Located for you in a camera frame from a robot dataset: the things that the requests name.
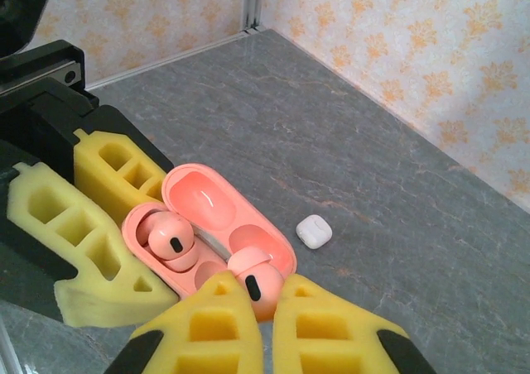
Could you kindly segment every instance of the pink earbud case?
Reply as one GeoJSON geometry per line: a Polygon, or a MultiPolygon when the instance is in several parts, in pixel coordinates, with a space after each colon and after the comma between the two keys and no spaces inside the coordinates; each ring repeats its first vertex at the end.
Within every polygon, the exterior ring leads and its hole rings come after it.
{"type": "Polygon", "coordinates": [[[248,290],[257,319],[271,319],[283,281],[296,271],[289,241],[208,166],[176,167],[161,192],[165,204],[140,204],[123,221],[132,253],[182,299],[229,269],[248,290]]]}

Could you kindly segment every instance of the white small cube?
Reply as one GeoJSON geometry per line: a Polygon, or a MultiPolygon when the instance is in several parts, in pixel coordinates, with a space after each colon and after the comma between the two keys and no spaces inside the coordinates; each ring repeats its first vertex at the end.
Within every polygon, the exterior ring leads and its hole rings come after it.
{"type": "Polygon", "coordinates": [[[330,225],[320,215],[310,215],[296,226],[296,235],[310,249],[324,246],[333,232],[330,225]]]}

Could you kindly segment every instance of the earbud silicone tip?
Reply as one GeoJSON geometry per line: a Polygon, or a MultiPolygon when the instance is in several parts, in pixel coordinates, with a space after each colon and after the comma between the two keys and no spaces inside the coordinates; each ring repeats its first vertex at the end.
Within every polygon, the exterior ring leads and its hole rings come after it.
{"type": "Polygon", "coordinates": [[[271,260],[271,256],[261,248],[249,246],[235,252],[229,258],[228,268],[234,273],[234,276],[237,276],[253,266],[261,264],[262,262],[270,262],[271,260]]]}
{"type": "Polygon", "coordinates": [[[160,213],[160,212],[151,213],[147,215],[138,224],[138,228],[136,229],[136,239],[138,240],[138,244],[140,244],[140,246],[144,246],[144,247],[147,246],[147,240],[149,239],[149,233],[152,230],[152,226],[154,223],[157,223],[157,217],[155,216],[153,220],[153,215],[157,213],[160,213]]]}
{"type": "Polygon", "coordinates": [[[194,243],[191,249],[182,257],[174,260],[162,261],[162,264],[175,272],[186,272],[199,260],[199,247],[194,243]]]}

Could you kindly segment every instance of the orange flower pattern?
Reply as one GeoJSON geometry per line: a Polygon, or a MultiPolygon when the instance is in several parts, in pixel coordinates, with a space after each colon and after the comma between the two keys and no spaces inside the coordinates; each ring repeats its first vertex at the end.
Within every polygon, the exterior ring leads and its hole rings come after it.
{"type": "Polygon", "coordinates": [[[455,145],[459,142],[467,144],[469,142],[468,132],[465,124],[461,120],[452,122],[450,120],[439,123],[441,130],[441,144],[443,146],[455,145]]]}
{"type": "Polygon", "coordinates": [[[85,51],[92,84],[239,33],[242,9],[243,0],[49,0],[27,50],[66,39],[85,51]]]}
{"type": "Polygon", "coordinates": [[[291,26],[291,36],[293,39],[296,39],[306,33],[304,23],[300,17],[293,17],[289,20],[289,25],[291,26]]]}
{"type": "Polygon", "coordinates": [[[349,25],[348,35],[353,33],[352,26],[357,22],[358,19],[360,19],[363,13],[366,10],[373,8],[373,0],[352,0],[351,7],[351,23],[349,25]]]}
{"type": "Polygon", "coordinates": [[[495,141],[493,151],[518,142],[530,143],[530,130],[527,128],[525,117],[517,119],[505,117],[501,120],[494,120],[494,124],[497,126],[497,141],[495,141]]]}
{"type": "Polygon", "coordinates": [[[508,174],[510,174],[510,190],[508,192],[509,197],[513,197],[515,194],[530,194],[530,171],[523,169],[508,170],[508,174]]]}
{"type": "Polygon", "coordinates": [[[401,88],[399,79],[385,80],[381,82],[381,88],[383,89],[383,100],[386,105],[405,99],[405,93],[401,88]]]}
{"type": "Polygon", "coordinates": [[[421,107],[416,112],[417,117],[423,116],[428,110],[429,106],[433,102],[438,101],[439,98],[443,97],[444,95],[453,94],[453,83],[449,80],[449,72],[446,70],[440,73],[432,72],[430,74],[426,74],[423,76],[423,79],[426,82],[426,94],[421,107]]]}
{"type": "Polygon", "coordinates": [[[331,49],[333,55],[333,65],[337,70],[342,70],[346,65],[351,65],[351,55],[348,47],[342,45],[331,49]]]}
{"type": "Polygon", "coordinates": [[[105,11],[111,12],[122,24],[124,30],[128,29],[128,18],[131,13],[133,0],[108,0],[105,11]]]}
{"type": "Polygon", "coordinates": [[[438,43],[436,39],[436,29],[434,29],[432,19],[423,22],[416,21],[409,25],[407,29],[411,32],[411,45],[405,61],[401,65],[401,72],[406,72],[411,66],[414,55],[422,53],[423,49],[429,45],[438,43]]]}
{"type": "Polygon", "coordinates": [[[332,23],[335,22],[335,13],[331,8],[331,3],[326,2],[319,4],[315,7],[316,14],[318,15],[318,36],[322,37],[325,33],[325,29],[332,23]]]}
{"type": "Polygon", "coordinates": [[[528,0],[266,2],[265,26],[530,212],[528,0]]]}
{"type": "Polygon", "coordinates": [[[364,38],[364,42],[367,46],[366,50],[368,54],[368,63],[366,64],[366,70],[362,73],[361,76],[363,79],[368,77],[368,72],[370,71],[370,68],[372,67],[374,61],[377,58],[388,54],[388,45],[387,42],[384,40],[384,34],[382,32],[364,38]]]}

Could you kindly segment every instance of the gray stone table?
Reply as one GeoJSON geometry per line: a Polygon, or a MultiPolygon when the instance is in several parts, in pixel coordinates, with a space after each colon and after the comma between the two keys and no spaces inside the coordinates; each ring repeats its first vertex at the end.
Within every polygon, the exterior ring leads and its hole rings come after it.
{"type": "MultiPolygon", "coordinates": [[[[300,274],[400,324],[439,374],[530,372],[528,214],[275,32],[95,93],[176,165],[215,168],[290,239],[300,274]],[[316,251],[294,233],[312,213],[334,229],[316,251]]],[[[132,331],[0,314],[39,374],[100,373],[132,331]]]]}

